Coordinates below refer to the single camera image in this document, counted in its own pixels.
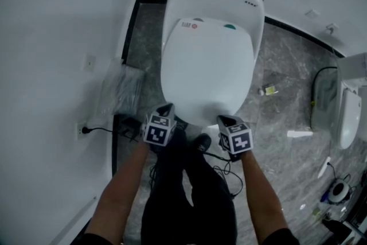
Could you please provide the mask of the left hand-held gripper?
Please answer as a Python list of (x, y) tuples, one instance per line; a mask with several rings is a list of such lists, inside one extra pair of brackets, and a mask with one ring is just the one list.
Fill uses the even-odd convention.
[(146, 115), (142, 138), (153, 152), (160, 152), (171, 141), (177, 125), (174, 110), (174, 104), (165, 103), (156, 106), (154, 114)]

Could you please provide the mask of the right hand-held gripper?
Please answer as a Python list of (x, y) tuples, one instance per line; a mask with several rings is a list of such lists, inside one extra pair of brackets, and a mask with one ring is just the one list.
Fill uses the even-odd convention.
[(253, 149), (252, 131), (238, 116), (218, 115), (221, 147), (229, 153), (232, 162), (240, 160), (240, 156)]

